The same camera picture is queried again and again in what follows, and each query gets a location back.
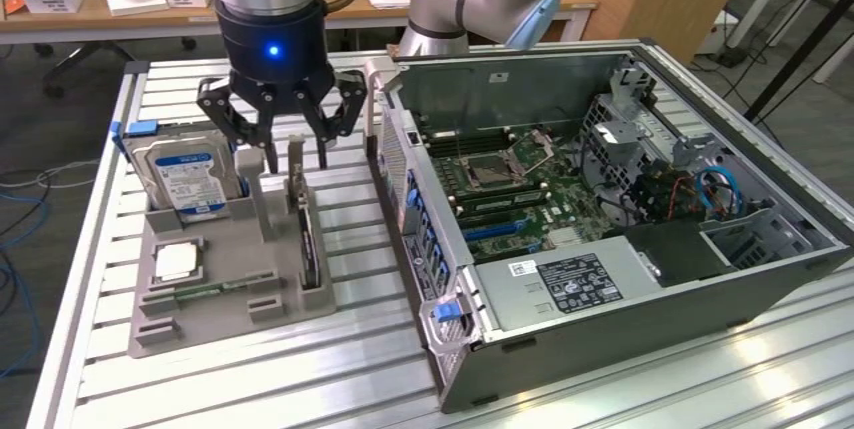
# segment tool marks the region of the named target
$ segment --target green circuit board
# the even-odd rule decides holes
[[[468,241],[477,263],[552,249],[555,230],[581,243],[613,227],[563,150],[543,136],[531,131],[504,150],[433,158],[465,237],[515,225],[511,234]]]

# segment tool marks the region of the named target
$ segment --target aluminum extrusion table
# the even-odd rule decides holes
[[[339,69],[352,69],[380,54],[340,54],[331,61]],[[114,119],[124,120],[130,111],[160,121],[197,118],[197,81],[224,76],[226,70],[225,61],[206,60],[153,63],[146,71],[126,74]],[[335,99],[332,95],[325,103]],[[278,118],[278,150],[285,150],[289,134],[304,132],[300,118]],[[361,132],[340,142],[324,172],[316,156],[305,156],[339,312],[130,359],[125,349],[145,194],[106,138],[29,428],[854,424],[850,269],[804,286],[728,332],[477,410],[439,413],[361,142]]]

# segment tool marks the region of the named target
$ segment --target blue cable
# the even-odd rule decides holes
[[[30,197],[9,196],[8,194],[2,194],[2,193],[0,193],[0,197],[2,199],[8,199],[9,201],[29,202],[30,204],[37,204],[38,207],[41,208],[41,217],[38,218],[38,221],[33,224],[33,226],[26,230],[26,232],[24,232],[24,234],[13,238],[10,241],[0,243],[0,249],[5,250],[5,249],[9,249],[16,244],[20,244],[24,241],[24,239],[26,239],[32,235],[32,233],[36,232],[36,230],[38,230],[38,228],[44,225],[44,223],[48,220],[49,210],[48,210],[46,202],[44,202],[41,199],[33,199]]]
[[[33,308],[33,304],[32,304],[32,297],[29,295],[29,288],[26,287],[26,283],[24,282],[24,279],[17,274],[17,271],[14,271],[10,267],[0,266],[0,271],[2,271],[2,273],[6,274],[9,277],[14,278],[14,281],[20,285],[21,293],[24,294],[24,304],[26,305],[26,310],[29,311],[30,322],[32,322],[32,346],[29,350],[24,353],[24,355],[17,359],[17,361],[14,361],[14,363],[9,367],[6,367],[2,373],[0,373],[0,379],[2,379],[12,371],[14,371],[14,369],[17,369],[17,367],[21,364],[24,364],[29,360],[32,356],[34,356],[38,353],[40,328],[38,328],[38,316],[36,315],[36,309]]]
[[[708,198],[705,197],[705,191],[703,188],[703,174],[707,172],[713,172],[716,174],[720,174],[723,176],[723,178],[727,181],[727,184],[729,185],[729,187],[732,188],[731,191],[735,194],[735,214],[740,214],[742,213],[742,205],[743,205],[743,201],[742,201],[742,193],[737,190],[737,183],[735,181],[735,176],[732,175],[732,173],[721,166],[708,166],[704,169],[701,169],[697,173],[696,173],[696,192],[699,193],[699,200],[703,203],[703,205],[709,208],[713,209],[713,204],[711,203],[711,201],[708,200]]]

